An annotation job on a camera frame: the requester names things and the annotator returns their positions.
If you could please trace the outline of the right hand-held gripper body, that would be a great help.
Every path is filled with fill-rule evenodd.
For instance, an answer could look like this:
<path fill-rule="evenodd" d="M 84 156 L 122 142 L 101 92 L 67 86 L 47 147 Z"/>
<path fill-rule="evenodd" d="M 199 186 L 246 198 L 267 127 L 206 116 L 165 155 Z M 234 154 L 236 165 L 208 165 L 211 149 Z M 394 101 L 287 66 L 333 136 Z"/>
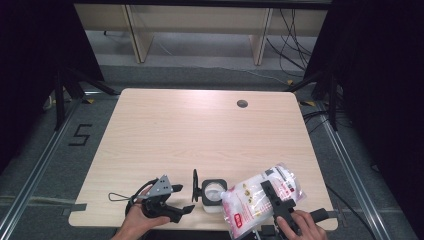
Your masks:
<path fill-rule="evenodd" d="M 323 220 L 327 220 L 329 218 L 328 213 L 325 209 L 318 209 L 310 213 L 313 221 L 317 224 Z M 300 232 L 299 227 L 294 230 L 296 233 Z M 276 227 L 273 225 L 265 225 L 261 230 L 261 240 L 288 240 L 284 235 L 282 230 L 279 227 L 279 231 L 277 231 Z"/>

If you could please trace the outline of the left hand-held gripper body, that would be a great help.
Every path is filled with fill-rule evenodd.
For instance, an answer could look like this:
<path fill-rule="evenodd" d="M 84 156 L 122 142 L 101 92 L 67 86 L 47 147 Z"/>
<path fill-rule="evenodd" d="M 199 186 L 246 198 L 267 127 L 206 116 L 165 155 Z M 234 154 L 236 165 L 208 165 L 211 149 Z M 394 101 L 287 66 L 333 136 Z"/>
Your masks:
<path fill-rule="evenodd" d="M 144 215 L 148 218 L 166 216 L 168 212 L 166 200 L 172 192 L 172 186 L 166 175 L 157 179 L 146 193 L 141 194 Z"/>

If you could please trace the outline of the red and white sugar bag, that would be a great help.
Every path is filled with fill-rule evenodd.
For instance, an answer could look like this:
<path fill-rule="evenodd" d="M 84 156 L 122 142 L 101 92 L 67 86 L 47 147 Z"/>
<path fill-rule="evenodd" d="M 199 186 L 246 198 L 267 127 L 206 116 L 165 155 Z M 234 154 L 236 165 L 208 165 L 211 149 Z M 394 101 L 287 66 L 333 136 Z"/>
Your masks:
<path fill-rule="evenodd" d="M 294 173 L 283 163 L 234 185 L 221 194 L 224 219 L 233 240 L 240 239 L 272 216 L 271 202 L 261 186 L 265 181 L 271 183 L 283 201 L 292 199 L 297 203 L 306 197 Z"/>

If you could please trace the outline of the clear jar with black lid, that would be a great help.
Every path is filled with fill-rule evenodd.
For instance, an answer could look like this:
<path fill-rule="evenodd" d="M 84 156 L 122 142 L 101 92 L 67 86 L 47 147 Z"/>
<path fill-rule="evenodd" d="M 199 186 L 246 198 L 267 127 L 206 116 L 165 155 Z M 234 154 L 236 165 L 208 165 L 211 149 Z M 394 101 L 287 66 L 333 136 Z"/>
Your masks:
<path fill-rule="evenodd" d="M 199 183 L 198 172 L 193 170 L 192 202 L 201 200 L 203 210 L 208 214 L 220 213 L 222 194 L 228 190 L 224 179 L 206 179 Z"/>

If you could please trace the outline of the person's right hand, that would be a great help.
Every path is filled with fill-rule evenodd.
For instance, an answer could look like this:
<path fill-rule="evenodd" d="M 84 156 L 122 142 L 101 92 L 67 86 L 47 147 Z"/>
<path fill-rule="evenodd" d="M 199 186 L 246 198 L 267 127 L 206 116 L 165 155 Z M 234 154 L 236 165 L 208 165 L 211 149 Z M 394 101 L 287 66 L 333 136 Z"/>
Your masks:
<path fill-rule="evenodd" d="M 277 224 L 288 240 L 328 240 L 326 231 L 313 221 L 310 213 L 295 210 L 291 216 L 300 229 L 299 233 L 292 230 L 284 218 L 277 217 Z"/>

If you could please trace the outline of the person's left hand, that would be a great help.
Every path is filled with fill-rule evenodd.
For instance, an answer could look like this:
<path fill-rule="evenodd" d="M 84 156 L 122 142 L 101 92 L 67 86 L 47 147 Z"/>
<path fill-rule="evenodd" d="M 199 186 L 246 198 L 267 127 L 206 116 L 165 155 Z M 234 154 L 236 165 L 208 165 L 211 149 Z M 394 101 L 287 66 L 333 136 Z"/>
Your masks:
<path fill-rule="evenodd" d="M 110 240 L 139 240 L 150 229 L 170 222 L 170 218 L 167 216 L 148 218 L 142 209 L 141 201 L 137 200 L 131 206 L 121 227 Z"/>

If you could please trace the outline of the black metal stand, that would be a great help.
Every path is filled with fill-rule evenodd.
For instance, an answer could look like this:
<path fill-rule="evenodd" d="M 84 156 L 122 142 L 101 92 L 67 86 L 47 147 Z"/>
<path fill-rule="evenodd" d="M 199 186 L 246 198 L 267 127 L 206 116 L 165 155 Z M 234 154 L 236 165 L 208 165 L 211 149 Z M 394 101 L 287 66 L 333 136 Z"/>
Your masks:
<path fill-rule="evenodd" d="M 312 90 L 311 96 L 314 100 L 323 100 L 325 96 L 328 97 L 328 110 L 330 125 L 334 131 L 337 131 L 336 124 L 336 104 L 337 104 L 337 80 L 329 73 L 318 71 L 307 77 L 302 81 L 290 86 L 287 92 L 295 92 L 308 84 L 314 83 L 315 87 Z"/>
<path fill-rule="evenodd" d="M 82 99 L 85 96 L 80 82 L 86 82 L 89 85 L 101 90 L 102 92 L 116 96 L 119 92 L 106 86 L 88 75 L 76 69 L 63 67 L 57 71 L 54 80 L 55 100 L 56 100 L 56 126 L 55 130 L 59 130 L 65 122 L 65 100 L 64 90 L 66 90 L 72 99 Z"/>

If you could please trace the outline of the black curtain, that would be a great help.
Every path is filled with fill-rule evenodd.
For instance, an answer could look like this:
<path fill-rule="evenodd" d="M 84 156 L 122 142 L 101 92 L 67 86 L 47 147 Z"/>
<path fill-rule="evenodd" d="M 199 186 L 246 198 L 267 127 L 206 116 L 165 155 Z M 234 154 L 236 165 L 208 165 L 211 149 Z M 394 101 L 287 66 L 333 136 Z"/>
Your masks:
<path fill-rule="evenodd" d="M 308 73 L 328 69 L 363 143 L 424 238 L 424 0 L 330 0 Z"/>
<path fill-rule="evenodd" d="M 103 79 L 74 0 L 0 0 L 0 173 L 66 69 Z"/>

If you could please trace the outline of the beige wooden furniture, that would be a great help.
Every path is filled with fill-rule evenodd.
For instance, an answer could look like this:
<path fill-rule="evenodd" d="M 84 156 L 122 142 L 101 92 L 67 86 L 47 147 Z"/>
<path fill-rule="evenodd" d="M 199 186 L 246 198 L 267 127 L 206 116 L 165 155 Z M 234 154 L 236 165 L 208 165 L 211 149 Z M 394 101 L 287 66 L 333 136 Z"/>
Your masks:
<path fill-rule="evenodd" d="M 157 32 L 247 35 L 256 65 L 271 35 L 319 35 L 325 10 L 88 4 L 74 5 L 86 30 L 126 31 L 135 59 L 143 63 Z"/>

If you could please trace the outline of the aluminium floor rail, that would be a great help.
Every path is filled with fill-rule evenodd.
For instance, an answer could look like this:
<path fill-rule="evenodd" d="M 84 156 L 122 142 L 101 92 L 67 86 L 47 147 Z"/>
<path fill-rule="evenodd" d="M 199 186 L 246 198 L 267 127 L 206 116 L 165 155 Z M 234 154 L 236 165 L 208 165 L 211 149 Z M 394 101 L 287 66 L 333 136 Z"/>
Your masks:
<path fill-rule="evenodd" d="M 38 158 L 34 168 L 30 172 L 25 184 L 18 192 L 17 196 L 13 198 L 13 201 L 4 215 L 4 218 L 0 221 L 0 240 L 9 240 L 12 235 L 17 223 L 19 222 L 25 208 L 41 181 L 44 172 L 46 171 L 60 141 L 62 140 L 64 133 L 66 132 L 69 122 L 72 120 L 75 111 L 81 105 L 81 100 L 73 100 L 65 114 L 65 119 L 60 127 L 55 130 L 49 139 L 47 146 L 44 148 L 41 156 Z"/>
<path fill-rule="evenodd" d="M 391 240 L 391 236 L 384 225 L 384 221 L 378 212 L 374 201 L 371 199 L 371 196 L 366 190 L 365 185 L 363 184 L 363 181 L 361 180 L 360 175 L 355 168 L 350 155 L 340 138 L 339 133 L 330 124 L 329 118 L 322 116 L 321 119 L 323 121 L 327 135 L 329 136 L 329 139 L 336 151 L 338 159 L 341 162 L 347 179 L 353 189 L 353 192 L 355 193 L 356 199 L 376 240 Z"/>

